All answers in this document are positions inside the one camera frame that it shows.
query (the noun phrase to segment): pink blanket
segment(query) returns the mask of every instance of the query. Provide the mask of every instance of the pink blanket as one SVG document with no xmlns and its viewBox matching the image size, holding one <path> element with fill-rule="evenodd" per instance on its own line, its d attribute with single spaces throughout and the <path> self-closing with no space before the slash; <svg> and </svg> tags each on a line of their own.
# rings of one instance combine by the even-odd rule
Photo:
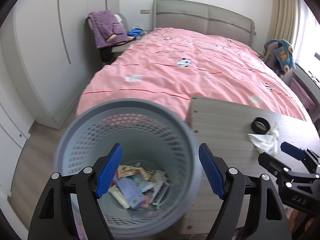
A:
<svg viewBox="0 0 320 240">
<path fill-rule="evenodd" d="M 182 59 L 191 65 L 178 65 Z M 80 98 L 77 114 L 108 100 L 141 98 L 185 120 L 192 96 L 310 119 L 297 96 L 249 46 L 174 28 L 154 30 L 97 72 Z"/>
</svg>

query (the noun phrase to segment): wooden floor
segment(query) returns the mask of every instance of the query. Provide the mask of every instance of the wooden floor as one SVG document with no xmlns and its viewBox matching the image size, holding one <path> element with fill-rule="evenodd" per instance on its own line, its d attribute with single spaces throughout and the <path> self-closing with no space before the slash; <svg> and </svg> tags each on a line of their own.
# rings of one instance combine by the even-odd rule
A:
<svg viewBox="0 0 320 240">
<path fill-rule="evenodd" d="M 66 128 L 75 118 L 73 110 L 61 130 L 34 124 L 17 164 L 12 183 L 10 203 L 17 216 L 28 229 L 39 197 L 53 171 L 54 152 Z M 206 235 L 179 235 L 176 227 L 143 238 L 143 240 L 204 240 Z"/>
</svg>

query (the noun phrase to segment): gray headboard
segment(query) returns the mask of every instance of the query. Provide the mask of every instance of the gray headboard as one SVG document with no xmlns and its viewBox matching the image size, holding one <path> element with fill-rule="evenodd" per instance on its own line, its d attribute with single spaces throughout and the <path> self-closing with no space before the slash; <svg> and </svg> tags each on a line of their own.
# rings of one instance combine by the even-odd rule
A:
<svg viewBox="0 0 320 240">
<path fill-rule="evenodd" d="M 153 28 L 178 28 L 224 36 L 252 46 L 253 20 L 235 12 L 191 1 L 154 0 Z"/>
</svg>

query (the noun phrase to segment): wooden table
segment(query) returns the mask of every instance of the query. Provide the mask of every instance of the wooden table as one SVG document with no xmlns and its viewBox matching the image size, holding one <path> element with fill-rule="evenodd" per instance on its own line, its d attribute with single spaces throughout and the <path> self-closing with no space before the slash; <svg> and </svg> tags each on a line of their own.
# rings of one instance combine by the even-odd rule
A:
<svg viewBox="0 0 320 240">
<path fill-rule="evenodd" d="M 267 173 L 275 183 L 276 178 L 258 164 L 258 152 L 247 136 L 248 133 L 253 133 L 250 124 L 258 116 L 268 120 L 271 126 L 276 121 L 280 124 L 276 158 L 294 171 L 307 172 L 302 162 L 281 152 L 280 144 L 286 141 L 297 147 L 310 148 L 319 155 L 320 139 L 312 123 L 260 108 L 210 98 L 194 97 L 191 104 L 191 126 L 199 143 L 205 142 L 212 153 L 222 157 L 229 167 L 236 167 L 249 176 L 259 177 L 260 174 Z M 221 203 L 219 197 L 213 194 L 203 172 L 199 194 L 181 221 L 180 233 L 208 233 Z M 248 204 L 249 196 L 245 196 L 238 227 L 244 225 Z"/>
</svg>

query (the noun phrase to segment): window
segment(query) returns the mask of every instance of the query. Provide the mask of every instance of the window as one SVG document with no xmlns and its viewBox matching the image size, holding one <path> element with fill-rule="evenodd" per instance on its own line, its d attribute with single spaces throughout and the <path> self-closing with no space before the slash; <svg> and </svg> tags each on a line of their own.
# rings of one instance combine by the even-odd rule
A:
<svg viewBox="0 0 320 240">
<path fill-rule="evenodd" d="M 307 73 L 320 78 L 320 24 L 304 0 L 299 0 L 299 28 L 293 58 Z"/>
</svg>

